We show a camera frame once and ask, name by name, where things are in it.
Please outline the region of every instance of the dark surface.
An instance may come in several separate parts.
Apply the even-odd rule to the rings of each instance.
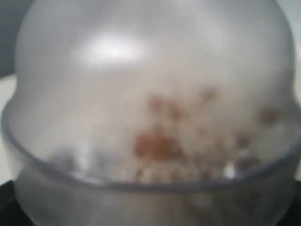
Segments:
[[[14,72],[14,51],[20,24],[34,0],[0,0],[0,78]]]
[[[12,182],[0,186],[0,226],[32,226],[15,200]],[[301,183],[295,200],[278,226],[301,226]]]

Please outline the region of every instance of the white surface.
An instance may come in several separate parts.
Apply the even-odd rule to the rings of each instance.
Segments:
[[[301,65],[301,0],[278,0],[291,24],[297,43],[298,63]],[[8,76],[0,80],[0,114],[6,102],[12,96],[16,86],[15,76]],[[301,100],[301,73],[298,73],[296,80],[297,96]],[[301,168],[298,176],[301,179]],[[0,133],[0,185],[10,180],[10,172],[6,161],[4,146]]]

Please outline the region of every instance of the container rim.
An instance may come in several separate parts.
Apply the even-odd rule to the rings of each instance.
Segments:
[[[290,145],[286,152],[283,152],[278,158],[263,164],[249,172],[235,177],[233,179],[215,179],[207,182],[181,182],[170,184],[137,184],[137,183],[125,183],[125,182],[112,182],[106,180],[96,179],[79,179],[74,175],[61,171],[49,163],[42,161],[32,155],[26,150],[15,138],[13,133],[9,129],[8,118],[9,109],[11,106],[11,98],[6,104],[2,118],[1,118],[1,130],[3,132],[4,142],[8,146],[12,146],[18,153],[22,161],[27,162],[35,170],[40,173],[51,177],[53,180],[60,180],[65,183],[73,184],[74,186],[83,187],[89,190],[109,190],[109,191],[123,191],[123,192],[148,192],[148,193],[196,193],[201,191],[212,191],[231,188],[243,183],[249,183],[258,178],[264,178],[266,175],[272,173],[286,160],[293,158],[300,158],[301,154],[301,133],[298,135],[296,141]]]

